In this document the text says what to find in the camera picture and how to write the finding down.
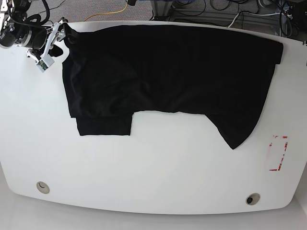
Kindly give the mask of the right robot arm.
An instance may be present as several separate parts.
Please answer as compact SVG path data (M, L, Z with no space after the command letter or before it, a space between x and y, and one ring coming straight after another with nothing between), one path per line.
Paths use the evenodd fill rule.
M67 19L62 17L58 22L46 25L50 19L48 3L42 1L45 8L45 19L39 13L31 16L27 11L31 0L3 0L0 3L0 47L7 49L16 45L26 47L26 55L32 58L41 71L48 69L54 57L63 54L63 50L55 45L65 38L63 24Z

